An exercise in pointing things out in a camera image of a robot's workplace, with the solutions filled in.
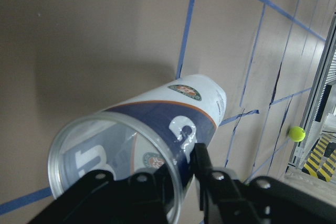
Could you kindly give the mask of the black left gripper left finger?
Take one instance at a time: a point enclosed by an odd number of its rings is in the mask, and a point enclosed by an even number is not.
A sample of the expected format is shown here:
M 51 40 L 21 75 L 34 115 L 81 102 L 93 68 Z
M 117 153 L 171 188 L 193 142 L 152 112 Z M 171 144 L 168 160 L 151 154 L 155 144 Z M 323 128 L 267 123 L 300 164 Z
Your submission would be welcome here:
M 165 167 L 116 180 L 93 170 L 37 214 L 30 223 L 167 223 L 173 183 Z

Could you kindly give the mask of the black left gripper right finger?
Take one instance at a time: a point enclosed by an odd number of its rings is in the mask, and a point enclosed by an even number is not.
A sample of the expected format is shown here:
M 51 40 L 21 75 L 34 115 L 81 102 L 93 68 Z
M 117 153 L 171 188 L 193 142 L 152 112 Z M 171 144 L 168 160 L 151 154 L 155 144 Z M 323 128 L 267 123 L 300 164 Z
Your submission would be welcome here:
M 268 176 L 245 185 L 230 169 L 212 166 L 207 147 L 193 149 L 204 223 L 335 223 L 335 207 Z

